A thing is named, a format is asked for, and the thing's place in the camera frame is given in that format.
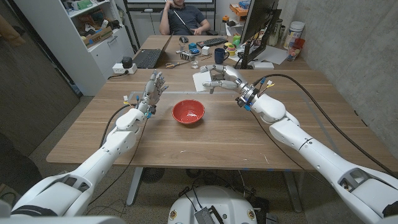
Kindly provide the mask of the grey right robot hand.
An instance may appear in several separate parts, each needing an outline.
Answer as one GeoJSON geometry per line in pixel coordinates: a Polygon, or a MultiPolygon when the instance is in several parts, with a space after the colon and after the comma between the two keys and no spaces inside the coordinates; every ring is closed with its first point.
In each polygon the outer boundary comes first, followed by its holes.
{"type": "Polygon", "coordinates": [[[234,90],[241,93],[242,89],[248,84],[239,71],[229,65],[205,65],[200,67],[200,73],[218,72],[216,75],[211,75],[210,82],[203,82],[203,86],[210,87],[210,94],[213,94],[216,87],[222,87],[227,90],[234,90]]]}

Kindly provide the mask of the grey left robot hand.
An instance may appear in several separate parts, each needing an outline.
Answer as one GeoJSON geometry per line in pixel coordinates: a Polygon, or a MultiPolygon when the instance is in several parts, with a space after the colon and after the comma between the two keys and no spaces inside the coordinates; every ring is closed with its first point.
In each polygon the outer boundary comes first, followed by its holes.
{"type": "Polygon", "coordinates": [[[146,83],[141,100],[138,102],[136,108],[143,113],[155,114],[156,104],[161,94],[169,87],[168,85],[164,86],[164,83],[165,80],[162,72],[158,72],[155,69],[146,83]]]}

